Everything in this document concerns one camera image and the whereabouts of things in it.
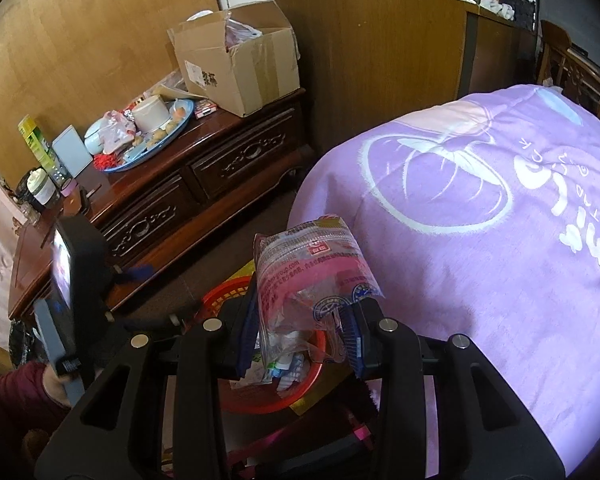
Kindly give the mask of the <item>person's left hand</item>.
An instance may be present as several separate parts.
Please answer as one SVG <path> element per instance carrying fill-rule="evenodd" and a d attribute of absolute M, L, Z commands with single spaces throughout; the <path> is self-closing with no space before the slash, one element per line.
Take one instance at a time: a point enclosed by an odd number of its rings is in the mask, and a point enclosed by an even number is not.
<path fill-rule="evenodd" d="M 74 380 L 69 376 L 58 377 L 54 368 L 46 364 L 43 372 L 43 389 L 47 396 L 56 404 L 65 408 L 73 408 L 80 400 L 76 396 L 76 388 L 73 387 Z"/>

